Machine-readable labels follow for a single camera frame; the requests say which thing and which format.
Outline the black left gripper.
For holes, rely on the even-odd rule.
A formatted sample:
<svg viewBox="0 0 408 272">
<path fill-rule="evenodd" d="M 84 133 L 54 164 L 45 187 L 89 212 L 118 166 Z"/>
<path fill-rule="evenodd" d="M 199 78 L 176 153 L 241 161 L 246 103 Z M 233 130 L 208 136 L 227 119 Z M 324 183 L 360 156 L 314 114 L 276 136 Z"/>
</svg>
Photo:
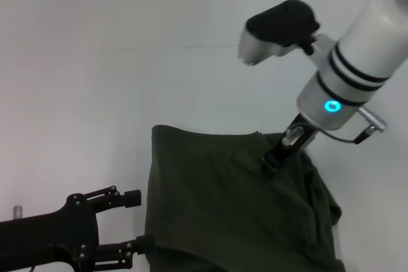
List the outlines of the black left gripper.
<svg viewBox="0 0 408 272">
<path fill-rule="evenodd" d="M 74 272 L 92 272 L 93 268 L 131 269 L 134 254 L 153 251 L 153 235 L 96 248 L 95 212 L 133 208 L 141 203 L 140 190 L 121 194 L 116 186 L 111 186 L 85 195 L 71 195 L 53 213 L 0 222 L 0 272 L 53 262 L 69 264 Z"/>
</svg>

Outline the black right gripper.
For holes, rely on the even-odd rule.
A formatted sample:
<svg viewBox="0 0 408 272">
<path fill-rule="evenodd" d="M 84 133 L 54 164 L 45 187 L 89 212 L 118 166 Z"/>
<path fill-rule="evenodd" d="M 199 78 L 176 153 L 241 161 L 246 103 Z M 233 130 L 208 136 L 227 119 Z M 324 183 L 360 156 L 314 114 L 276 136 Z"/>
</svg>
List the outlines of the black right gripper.
<svg viewBox="0 0 408 272">
<path fill-rule="evenodd" d="M 286 130 L 279 136 L 269 154 L 261 159 L 263 171 L 277 174 L 292 155 L 305 149 L 319 132 L 318 128 L 298 114 Z"/>
</svg>

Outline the silver plug with black boot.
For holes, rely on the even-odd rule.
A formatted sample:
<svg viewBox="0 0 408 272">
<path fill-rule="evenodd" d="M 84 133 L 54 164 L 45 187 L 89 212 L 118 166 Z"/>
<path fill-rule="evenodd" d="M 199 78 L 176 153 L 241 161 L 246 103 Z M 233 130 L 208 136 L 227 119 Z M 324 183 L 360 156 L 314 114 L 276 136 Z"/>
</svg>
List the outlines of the silver plug with black boot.
<svg viewBox="0 0 408 272">
<path fill-rule="evenodd" d="M 355 145 L 364 142 L 375 132 L 384 132 L 388 128 L 387 123 L 367 107 L 360 107 L 358 113 L 368 122 L 368 126 L 354 139 Z"/>
</svg>

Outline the dark green FREE t-shirt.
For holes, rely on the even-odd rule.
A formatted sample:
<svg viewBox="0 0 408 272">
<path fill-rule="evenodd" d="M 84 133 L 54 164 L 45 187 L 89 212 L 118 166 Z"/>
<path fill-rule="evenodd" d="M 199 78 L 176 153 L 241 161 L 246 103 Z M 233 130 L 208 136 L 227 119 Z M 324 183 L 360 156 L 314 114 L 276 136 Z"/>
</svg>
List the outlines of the dark green FREE t-shirt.
<svg viewBox="0 0 408 272">
<path fill-rule="evenodd" d="M 261 160 L 277 139 L 152 128 L 150 272 L 346 272 L 339 205 L 306 153 L 268 172 Z"/>
</svg>

